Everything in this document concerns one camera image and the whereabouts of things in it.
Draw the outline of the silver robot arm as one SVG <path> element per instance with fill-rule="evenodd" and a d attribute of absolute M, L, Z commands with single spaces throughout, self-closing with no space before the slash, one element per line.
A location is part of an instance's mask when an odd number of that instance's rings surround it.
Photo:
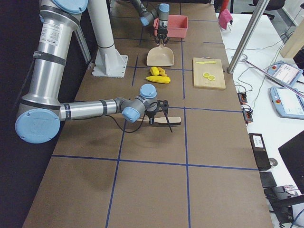
<path fill-rule="evenodd" d="M 165 45 L 170 39 L 168 37 L 169 4 L 161 3 L 151 11 L 148 11 L 140 0 L 130 0 L 130 2 L 138 12 L 143 26 L 148 26 L 150 23 L 154 22 L 155 19 L 158 20 L 155 42 L 158 45 L 160 43 Z"/>
<path fill-rule="evenodd" d="M 115 48 L 106 1 L 43 0 L 40 4 L 43 26 L 38 49 L 33 55 L 30 88 L 21 98 L 15 122 L 17 135 L 26 142 L 50 141 L 57 135 L 62 121 L 121 113 L 133 123 L 143 115 L 153 117 L 158 108 L 157 92 L 151 84 L 142 85 L 133 100 L 59 102 L 58 93 L 72 35 L 76 35 L 85 60 L 91 58 L 80 26 L 85 10 L 98 44 L 94 75 L 123 77 L 125 74 L 128 57 Z"/>

